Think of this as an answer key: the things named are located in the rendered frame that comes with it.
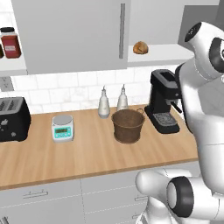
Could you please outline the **brown woven basket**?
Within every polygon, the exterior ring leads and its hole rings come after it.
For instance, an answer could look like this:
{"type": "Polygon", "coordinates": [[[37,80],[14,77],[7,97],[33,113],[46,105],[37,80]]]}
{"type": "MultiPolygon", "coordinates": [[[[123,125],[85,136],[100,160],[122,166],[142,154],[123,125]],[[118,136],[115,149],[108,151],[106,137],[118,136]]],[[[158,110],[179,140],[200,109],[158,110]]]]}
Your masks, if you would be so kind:
{"type": "Polygon", "coordinates": [[[139,108],[122,109],[111,116],[114,125],[114,137],[122,144],[133,144],[140,139],[144,125],[144,111],[139,108]]]}

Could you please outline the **brown bread roll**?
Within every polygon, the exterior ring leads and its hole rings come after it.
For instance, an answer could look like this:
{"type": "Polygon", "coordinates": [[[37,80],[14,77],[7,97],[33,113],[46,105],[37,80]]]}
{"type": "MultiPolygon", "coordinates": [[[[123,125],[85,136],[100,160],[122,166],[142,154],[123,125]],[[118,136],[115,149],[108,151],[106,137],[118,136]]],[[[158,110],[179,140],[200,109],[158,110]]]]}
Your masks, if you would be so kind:
{"type": "Polygon", "coordinates": [[[148,51],[149,48],[143,41],[139,41],[133,46],[133,52],[136,54],[146,54],[148,51]]]}

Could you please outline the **white cabinet shelf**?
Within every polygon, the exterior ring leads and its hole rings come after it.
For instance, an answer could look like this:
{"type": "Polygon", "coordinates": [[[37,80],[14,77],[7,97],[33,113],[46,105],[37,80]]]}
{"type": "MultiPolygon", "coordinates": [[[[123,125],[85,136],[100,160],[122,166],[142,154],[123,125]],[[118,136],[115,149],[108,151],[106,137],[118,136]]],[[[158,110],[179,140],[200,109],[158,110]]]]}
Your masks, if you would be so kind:
{"type": "Polygon", "coordinates": [[[150,45],[146,54],[136,54],[129,46],[128,67],[179,65],[193,57],[193,52],[178,44],[150,45]]]}

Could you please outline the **grey cabinet door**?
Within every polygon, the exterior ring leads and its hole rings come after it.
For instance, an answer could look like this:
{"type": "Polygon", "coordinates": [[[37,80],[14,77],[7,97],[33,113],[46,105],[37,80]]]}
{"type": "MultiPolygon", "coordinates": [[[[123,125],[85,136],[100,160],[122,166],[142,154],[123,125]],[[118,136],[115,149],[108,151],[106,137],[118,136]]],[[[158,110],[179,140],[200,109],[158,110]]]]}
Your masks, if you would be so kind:
{"type": "Polygon", "coordinates": [[[11,0],[29,74],[124,69],[130,0],[11,0]],[[125,4],[123,58],[120,11],[125,4]]]}

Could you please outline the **white open shelf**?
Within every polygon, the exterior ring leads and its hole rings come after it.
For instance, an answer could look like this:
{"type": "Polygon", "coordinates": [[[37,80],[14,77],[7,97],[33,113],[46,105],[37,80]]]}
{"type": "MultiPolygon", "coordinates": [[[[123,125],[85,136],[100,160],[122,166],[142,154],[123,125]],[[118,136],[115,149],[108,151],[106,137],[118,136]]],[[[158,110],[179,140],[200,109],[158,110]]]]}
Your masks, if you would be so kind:
{"type": "Polygon", "coordinates": [[[0,77],[27,75],[25,58],[21,55],[16,59],[0,59],[0,77]]]}

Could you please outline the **white spray bottle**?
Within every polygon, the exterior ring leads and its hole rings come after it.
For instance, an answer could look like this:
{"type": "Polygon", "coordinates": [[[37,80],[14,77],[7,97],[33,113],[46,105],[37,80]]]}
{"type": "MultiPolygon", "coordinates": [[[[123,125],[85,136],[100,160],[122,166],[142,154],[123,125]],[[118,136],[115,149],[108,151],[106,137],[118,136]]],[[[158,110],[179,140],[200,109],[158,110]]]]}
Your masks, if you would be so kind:
{"type": "Polygon", "coordinates": [[[128,108],[128,98],[125,93],[125,87],[122,87],[121,94],[118,97],[116,110],[119,111],[119,110],[127,109],[127,108],[128,108]]]}
{"type": "Polygon", "coordinates": [[[100,118],[108,118],[110,114],[110,107],[109,107],[109,98],[106,94],[106,89],[103,88],[101,91],[101,98],[99,100],[99,107],[98,107],[98,115],[100,118]]]}

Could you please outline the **black coffee machine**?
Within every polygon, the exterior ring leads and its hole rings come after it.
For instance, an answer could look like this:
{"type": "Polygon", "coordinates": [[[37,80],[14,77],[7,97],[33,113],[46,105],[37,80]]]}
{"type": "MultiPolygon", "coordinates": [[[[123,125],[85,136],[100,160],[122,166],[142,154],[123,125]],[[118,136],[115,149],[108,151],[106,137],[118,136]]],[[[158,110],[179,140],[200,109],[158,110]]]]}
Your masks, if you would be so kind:
{"type": "Polygon", "coordinates": [[[180,91],[174,73],[168,69],[156,69],[151,72],[150,84],[150,101],[144,112],[159,133],[178,133],[179,125],[171,114],[171,107],[182,112],[177,106],[180,91]]]}

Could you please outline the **white kitchen scale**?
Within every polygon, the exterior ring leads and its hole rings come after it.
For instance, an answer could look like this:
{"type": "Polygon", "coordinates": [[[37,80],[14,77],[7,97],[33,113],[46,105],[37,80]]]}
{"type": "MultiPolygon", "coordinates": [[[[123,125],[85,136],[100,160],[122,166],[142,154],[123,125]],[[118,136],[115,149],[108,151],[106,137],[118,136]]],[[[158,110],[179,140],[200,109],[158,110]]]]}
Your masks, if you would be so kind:
{"type": "Polygon", "coordinates": [[[56,115],[52,118],[52,139],[55,143],[74,140],[74,119],[71,115],[56,115]]]}

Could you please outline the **grey drawer front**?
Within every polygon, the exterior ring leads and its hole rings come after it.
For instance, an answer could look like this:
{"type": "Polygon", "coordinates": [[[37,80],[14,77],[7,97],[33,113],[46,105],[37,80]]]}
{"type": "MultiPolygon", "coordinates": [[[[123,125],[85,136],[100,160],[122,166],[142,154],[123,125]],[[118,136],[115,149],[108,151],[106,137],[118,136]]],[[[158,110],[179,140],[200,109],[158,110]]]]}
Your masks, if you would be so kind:
{"type": "MultiPolygon", "coordinates": [[[[182,164],[170,164],[160,167],[151,167],[151,169],[153,171],[159,169],[183,169],[188,170],[194,177],[200,175],[200,166],[198,161],[187,162],[182,164]]],[[[134,170],[111,173],[89,178],[82,178],[80,180],[82,193],[101,193],[108,190],[119,189],[122,187],[136,187],[135,179],[138,173],[139,170],[134,170]]]]}
{"type": "Polygon", "coordinates": [[[132,215],[141,214],[147,200],[135,201],[125,192],[97,192],[83,195],[86,224],[134,224],[132,215]]]}
{"type": "Polygon", "coordinates": [[[0,191],[0,207],[23,205],[81,194],[78,179],[0,191]]]}
{"type": "Polygon", "coordinates": [[[85,224],[81,196],[0,208],[0,224],[85,224]]]}

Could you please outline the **black toaster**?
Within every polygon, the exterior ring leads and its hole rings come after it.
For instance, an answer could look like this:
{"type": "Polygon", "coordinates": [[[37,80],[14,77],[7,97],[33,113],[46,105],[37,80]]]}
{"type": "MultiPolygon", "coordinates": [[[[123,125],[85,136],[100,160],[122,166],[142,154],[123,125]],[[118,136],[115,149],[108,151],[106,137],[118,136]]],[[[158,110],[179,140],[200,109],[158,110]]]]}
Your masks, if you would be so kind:
{"type": "Polygon", "coordinates": [[[31,120],[24,97],[0,98],[0,142],[24,141],[31,120]]]}

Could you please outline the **grey extractor hood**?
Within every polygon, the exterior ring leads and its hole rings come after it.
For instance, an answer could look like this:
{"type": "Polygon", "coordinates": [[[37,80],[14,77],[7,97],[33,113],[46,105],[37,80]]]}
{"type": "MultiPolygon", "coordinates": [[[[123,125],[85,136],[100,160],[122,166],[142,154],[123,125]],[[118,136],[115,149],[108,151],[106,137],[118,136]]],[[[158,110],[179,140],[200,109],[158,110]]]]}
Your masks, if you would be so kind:
{"type": "Polygon", "coordinates": [[[218,0],[217,4],[205,3],[189,4],[184,8],[180,26],[178,44],[190,50],[191,47],[185,42],[188,31],[199,22],[207,22],[224,31],[224,0],[218,0]]]}

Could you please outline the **red jar with black lid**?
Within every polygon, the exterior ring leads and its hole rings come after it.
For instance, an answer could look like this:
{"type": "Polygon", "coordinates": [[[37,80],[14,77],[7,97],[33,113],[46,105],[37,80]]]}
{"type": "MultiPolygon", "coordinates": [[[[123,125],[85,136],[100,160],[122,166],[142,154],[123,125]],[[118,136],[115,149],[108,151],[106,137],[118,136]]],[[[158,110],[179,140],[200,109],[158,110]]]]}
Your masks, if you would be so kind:
{"type": "Polygon", "coordinates": [[[0,28],[0,32],[6,58],[19,58],[21,56],[21,49],[15,29],[13,27],[2,27],[0,28]]]}

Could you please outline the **white wall socket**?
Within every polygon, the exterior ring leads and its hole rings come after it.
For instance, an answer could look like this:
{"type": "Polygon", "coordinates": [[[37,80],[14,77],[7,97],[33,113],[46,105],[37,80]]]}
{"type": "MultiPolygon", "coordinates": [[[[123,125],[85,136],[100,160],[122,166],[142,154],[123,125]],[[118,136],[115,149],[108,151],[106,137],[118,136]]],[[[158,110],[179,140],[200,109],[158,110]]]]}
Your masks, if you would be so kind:
{"type": "Polygon", "coordinates": [[[9,92],[14,90],[10,76],[0,77],[0,90],[2,92],[9,92]]]}

